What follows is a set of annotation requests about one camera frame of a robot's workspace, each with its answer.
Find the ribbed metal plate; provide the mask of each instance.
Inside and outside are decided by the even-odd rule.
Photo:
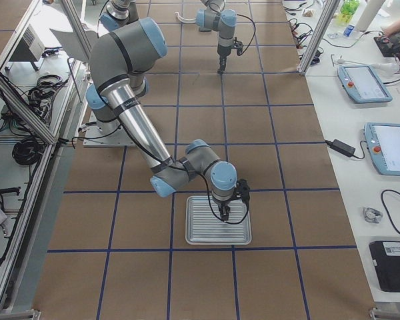
[[[213,211],[218,215],[218,206],[211,200]],[[240,221],[246,214],[241,200],[229,204],[229,222]],[[239,225],[221,222],[213,216],[206,195],[194,195],[187,199],[185,238],[191,245],[247,245],[252,240],[250,213]]]

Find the floor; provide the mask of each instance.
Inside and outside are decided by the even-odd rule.
[[[205,193],[201,180],[162,199],[138,150],[78,143],[33,307],[43,319],[368,319],[373,300],[281,2],[227,3],[257,34],[222,76],[217,35],[175,20],[201,8],[138,1],[169,46],[141,101],[174,157],[203,139],[248,180],[252,242],[189,245],[185,203]],[[252,32],[240,18],[237,38]]]

